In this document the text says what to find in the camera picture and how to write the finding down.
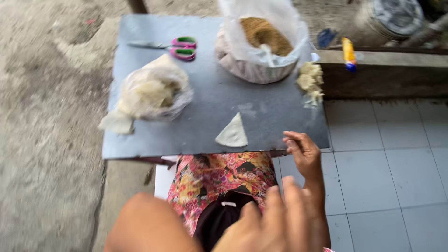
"dark gray table top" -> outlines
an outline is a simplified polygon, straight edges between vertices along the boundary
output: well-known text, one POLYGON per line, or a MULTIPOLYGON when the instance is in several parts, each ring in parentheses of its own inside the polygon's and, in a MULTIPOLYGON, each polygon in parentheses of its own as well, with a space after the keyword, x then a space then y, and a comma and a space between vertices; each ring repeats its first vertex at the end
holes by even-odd
POLYGON ((307 133, 320 148, 328 148, 323 106, 303 107, 302 92, 295 85, 297 74, 266 85, 245 82, 224 70, 215 60, 215 40, 222 19, 194 16, 123 16, 118 36, 109 109, 114 108, 123 79, 167 51, 133 48, 131 40, 170 43, 175 37, 198 40, 193 62, 176 60, 187 71, 194 99, 171 122, 136 120, 133 135, 104 133, 103 158, 132 158, 174 154, 285 150, 283 131, 307 133), (249 145, 221 146, 215 137, 241 112, 249 145))

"sandy ground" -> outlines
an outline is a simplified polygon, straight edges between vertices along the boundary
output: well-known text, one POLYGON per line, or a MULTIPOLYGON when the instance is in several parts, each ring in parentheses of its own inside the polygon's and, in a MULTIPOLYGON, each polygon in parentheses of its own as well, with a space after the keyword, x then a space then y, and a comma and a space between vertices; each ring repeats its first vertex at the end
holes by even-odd
MULTIPOLYGON (((357 3, 294 0, 312 40, 357 3)), ((152 13, 219 15, 213 0, 151 0, 152 13)), ((91 250, 102 132, 124 0, 0 0, 0 251, 91 250)))

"finger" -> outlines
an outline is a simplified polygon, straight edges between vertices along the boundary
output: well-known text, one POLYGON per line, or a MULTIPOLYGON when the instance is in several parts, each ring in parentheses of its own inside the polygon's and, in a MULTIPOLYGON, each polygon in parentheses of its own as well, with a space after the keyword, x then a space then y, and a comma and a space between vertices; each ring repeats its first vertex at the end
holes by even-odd
POLYGON ((245 204, 241 209, 240 221, 243 223, 243 226, 251 226, 257 229, 261 228, 260 209, 253 201, 245 204))
POLYGON ((308 251, 308 216, 305 198, 292 176, 283 178, 286 213, 287 239, 291 251, 308 251))
POLYGON ((311 138, 305 133, 297 133, 294 131, 283 131, 283 134, 286 135, 287 137, 299 141, 304 150, 310 150, 312 147, 315 146, 313 140, 311 140, 311 138))
POLYGON ((263 216, 263 230, 268 230, 274 237, 283 237, 284 233, 284 203, 278 186, 268 189, 266 194, 266 209, 263 216))
POLYGON ((303 158, 302 150, 300 149, 299 145, 294 140, 288 140, 286 142, 286 145, 288 146, 288 153, 291 153, 294 156, 294 159, 296 161, 299 161, 303 158))

